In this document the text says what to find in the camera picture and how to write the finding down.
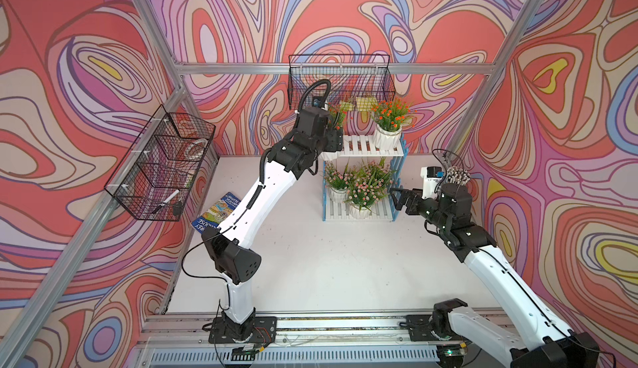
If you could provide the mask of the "blue picture book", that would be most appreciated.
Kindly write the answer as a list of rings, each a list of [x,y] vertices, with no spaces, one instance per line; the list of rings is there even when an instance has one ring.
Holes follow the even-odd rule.
[[[209,227],[217,228],[239,206],[241,200],[231,192],[227,192],[201,216],[192,222],[192,227],[202,233]]]

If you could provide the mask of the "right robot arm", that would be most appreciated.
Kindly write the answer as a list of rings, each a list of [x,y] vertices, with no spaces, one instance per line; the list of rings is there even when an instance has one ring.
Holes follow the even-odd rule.
[[[445,184],[436,198],[393,188],[392,203],[419,215],[433,235],[488,288],[516,331],[506,331],[455,298],[435,304],[426,324],[440,340],[461,336],[506,367],[595,367],[601,349],[575,332],[531,290],[505,258],[496,240],[472,220],[472,197],[464,185]]]

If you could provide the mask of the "pink flower pot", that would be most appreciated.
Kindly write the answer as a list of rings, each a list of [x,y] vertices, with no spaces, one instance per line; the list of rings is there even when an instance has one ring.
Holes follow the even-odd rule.
[[[389,190],[385,195],[379,195],[368,185],[363,185],[360,168],[357,169],[350,181],[347,196],[347,204],[351,217],[354,218],[354,220],[367,219],[372,214],[372,208],[375,204],[388,195]]]
[[[392,185],[394,171],[382,157],[379,161],[371,160],[363,164],[360,174],[363,185],[368,185],[379,195],[385,195]]]
[[[348,165],[342,169],[339,169],[335,162],[328,162],[325,165],[324,180],[328,197],[332,202],[345,203],[347,201],[351,178],[352,172]]]

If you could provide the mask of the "orange flower pot front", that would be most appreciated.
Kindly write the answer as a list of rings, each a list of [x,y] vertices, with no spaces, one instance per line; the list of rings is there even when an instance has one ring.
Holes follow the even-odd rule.
[[[379,150],[393,150],[400,146],[403,130],[412,123],[410,106],[399,97],[380,101],[373,107],[376,128],[373,135]]]

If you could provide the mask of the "clear tape roll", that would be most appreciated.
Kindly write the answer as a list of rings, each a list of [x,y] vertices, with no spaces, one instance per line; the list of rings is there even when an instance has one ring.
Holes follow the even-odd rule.
[[[184,161],[200,160],[204,155],[207,145],[208,141],[206,139],[190,141],[182,150],[182,159]]]

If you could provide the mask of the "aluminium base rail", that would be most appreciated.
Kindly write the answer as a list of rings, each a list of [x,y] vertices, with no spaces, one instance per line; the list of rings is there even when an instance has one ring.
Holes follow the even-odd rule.
[[[478,310],[506,331],[516,329],[503,310]],[[146,324],[129,367],[300,367],[330,364],[433,363],[462,358],[461,343],[411,341],[399,327],[407,315],[424,312],[302,315],[268,313],[277,318],[276,341],[214,345],[202,314],[159,316]]]

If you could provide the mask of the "yellow sponge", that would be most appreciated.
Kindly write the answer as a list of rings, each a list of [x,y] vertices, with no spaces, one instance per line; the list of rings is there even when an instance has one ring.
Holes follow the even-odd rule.
[[[347,101],[340,101],[338,105],[344,112],[371,112],[377,104],[375,97],[354,97]]]

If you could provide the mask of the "pencil holder with pencils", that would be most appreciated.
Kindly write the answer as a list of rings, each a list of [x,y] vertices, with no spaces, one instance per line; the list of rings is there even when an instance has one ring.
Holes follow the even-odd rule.
[[[445,173],[445,179],[447,183],[454,185],[466,185],[471,177],[470,173],[462,167],[452,166],[447,169]]]

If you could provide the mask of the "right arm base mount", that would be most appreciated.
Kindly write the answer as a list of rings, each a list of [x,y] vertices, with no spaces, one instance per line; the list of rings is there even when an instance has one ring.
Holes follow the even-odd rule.
[[[436,335],[430,321],[430,314],[407,315],[404,321],[399,322],[399,327],[408,331],[411,341],[464,342],[467,345],[472,344],[472,341],[457,334]]]

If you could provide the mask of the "pink flower pot back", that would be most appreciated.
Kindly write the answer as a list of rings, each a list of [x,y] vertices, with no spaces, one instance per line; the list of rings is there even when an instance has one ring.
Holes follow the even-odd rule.
[[[372,208],[375,204],[388,195],[389,190],[385,195],[379,195],[368,185],[363,185],[360,168],[357,169],[350,181],[347,196],[347,204],[351,217],[354,218],[354,220],[367,219],[372,214]]]

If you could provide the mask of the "red flower pot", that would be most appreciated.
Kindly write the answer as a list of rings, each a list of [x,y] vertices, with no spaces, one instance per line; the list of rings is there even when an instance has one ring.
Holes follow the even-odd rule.
[[[344,128],[344,122],[347,119],[349,112],[353,112],[355,105],[352,102],[341,101],[328,106],[329,122],[328,128],[330,130],[342,130]]]

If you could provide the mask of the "white marker pen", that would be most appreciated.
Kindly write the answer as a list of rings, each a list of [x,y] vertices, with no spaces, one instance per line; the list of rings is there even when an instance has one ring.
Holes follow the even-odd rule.
[[[152,210],[152,214],[156,215],[157,213],[159,213],[164,207],[166,207],[166,205],[169,204],[169,202],[171,202],[171,200],[173,200],[177,195],[179,194],[179,190],[175,190],[173,191],[169,196],[167,196],[162,202],[160,202],[153,210]]]

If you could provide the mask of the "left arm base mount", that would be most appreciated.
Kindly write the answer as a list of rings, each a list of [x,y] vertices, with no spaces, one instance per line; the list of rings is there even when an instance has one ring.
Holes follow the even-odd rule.
[[[232,345],[252,343],[269,345],[276,341],[277,318],[275,316],[251,316],[245,323],[233,322],[224,314],[214,318],[209,331],[209,343]]]

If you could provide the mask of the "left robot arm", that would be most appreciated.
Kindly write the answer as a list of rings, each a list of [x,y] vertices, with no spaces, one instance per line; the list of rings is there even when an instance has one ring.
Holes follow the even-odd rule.
[[[239,206],[218,227],[202,233],[215,269],[228,284],[224,316],[231,322],[242,326],[254,314],[251,279],[262,258],[251,247],[261,225],[303,174],[317,174],[322,153],[341,149],[335,132],[329,111],[300,110],[293,129],[262,154],[259,176]]]

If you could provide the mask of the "blue white slatted rack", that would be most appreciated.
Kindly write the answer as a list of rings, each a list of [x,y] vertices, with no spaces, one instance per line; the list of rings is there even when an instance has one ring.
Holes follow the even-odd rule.
[[[342,150],[324,152],[322,219],[325,221],[396,220],[390,190],[401,186],[407,157],[404,140],[382,149],[373,136],[344,136]]]

